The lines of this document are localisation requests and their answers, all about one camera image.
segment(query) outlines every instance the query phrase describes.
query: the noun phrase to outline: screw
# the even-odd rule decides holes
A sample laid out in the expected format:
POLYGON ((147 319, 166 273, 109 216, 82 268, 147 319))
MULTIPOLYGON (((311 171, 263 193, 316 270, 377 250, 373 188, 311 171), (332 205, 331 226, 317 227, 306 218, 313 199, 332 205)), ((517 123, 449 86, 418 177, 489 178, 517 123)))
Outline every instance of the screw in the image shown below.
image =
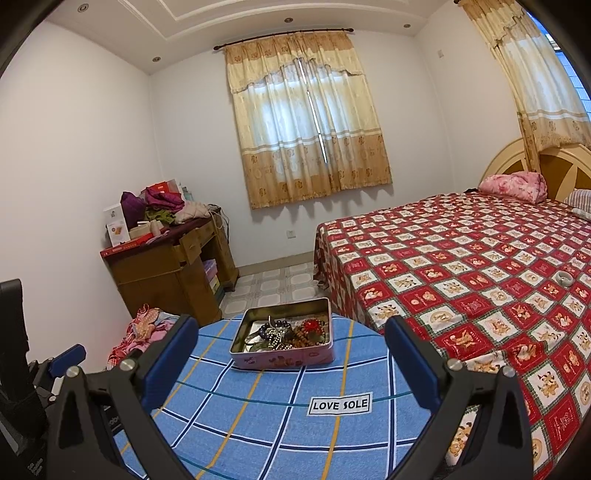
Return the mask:
POLYGON ((503 367, 503 375, 508 378, 513 378, 515 376, 515 368, 506 365, 503 367))
POLYGON ((135 362, 131 358, 126 358, 119 364, 119 368, 124 372, 131 372, 135 367, 135 362))
POLYGON ((79 373, 80 373, 80 368, 75 365, 73 367, 70 367, 68 370, 66 370, 66 375, 70 378, 77 377, 79 373))
POLYGON ((464 364, 460 362, 457 358, 450 358, 447 361, 447 367, 449 368, 449 370, 459 372, 464 367, 464 364))

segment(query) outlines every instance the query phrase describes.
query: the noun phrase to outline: white label sticker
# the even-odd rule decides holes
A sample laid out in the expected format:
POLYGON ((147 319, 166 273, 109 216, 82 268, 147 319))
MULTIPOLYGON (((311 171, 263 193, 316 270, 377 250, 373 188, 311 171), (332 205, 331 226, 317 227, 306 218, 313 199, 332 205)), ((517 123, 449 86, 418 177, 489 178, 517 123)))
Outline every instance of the white label sticker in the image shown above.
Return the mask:
POLYGON ((308 415, 360 415, 371 413, 373 392, 344 397, 312 397, 308 406, 308 415))

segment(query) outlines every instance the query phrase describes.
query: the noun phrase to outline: tiled floor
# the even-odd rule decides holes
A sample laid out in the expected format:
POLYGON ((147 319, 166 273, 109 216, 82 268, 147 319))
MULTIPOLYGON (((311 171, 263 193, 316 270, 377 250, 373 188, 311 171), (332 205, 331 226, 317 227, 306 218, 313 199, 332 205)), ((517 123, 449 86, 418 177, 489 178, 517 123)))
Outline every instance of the tiled floor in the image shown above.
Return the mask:
POLYGON ((239 278, 236 290, 222 301, 223 317, 233 318, 253 307, 326 297, 312 280, 313 267, 310 262, 239 278))

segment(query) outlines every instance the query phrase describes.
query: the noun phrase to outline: headboard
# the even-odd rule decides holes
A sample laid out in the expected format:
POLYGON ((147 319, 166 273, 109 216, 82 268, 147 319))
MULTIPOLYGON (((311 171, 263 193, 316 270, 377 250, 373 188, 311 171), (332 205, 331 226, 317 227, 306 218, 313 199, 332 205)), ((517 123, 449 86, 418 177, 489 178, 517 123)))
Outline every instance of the headboard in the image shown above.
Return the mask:
MULTIPOLYGON (((550 199, 562 202, 574 189, 591 189, 591 151, 582 145, 544 150, 540 154, 540 168, 548 184, 550 199)), ((482 178, 516 171, 527 171, 522 138, 501 150, 482 178)))

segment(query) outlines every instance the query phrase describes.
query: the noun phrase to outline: white box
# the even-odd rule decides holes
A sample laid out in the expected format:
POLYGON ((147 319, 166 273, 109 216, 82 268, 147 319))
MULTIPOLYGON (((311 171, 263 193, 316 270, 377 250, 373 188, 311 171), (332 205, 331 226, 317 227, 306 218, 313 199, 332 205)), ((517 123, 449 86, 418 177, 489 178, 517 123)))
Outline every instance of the white box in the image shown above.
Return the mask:
POLYGON ((125 223, 123 208, 121 208, 120 203, 116 203, 105 209, 105 224, 109 231, 109 238, 113 247, 131 240, 129 230, 127 230, 127 224, 125 223))

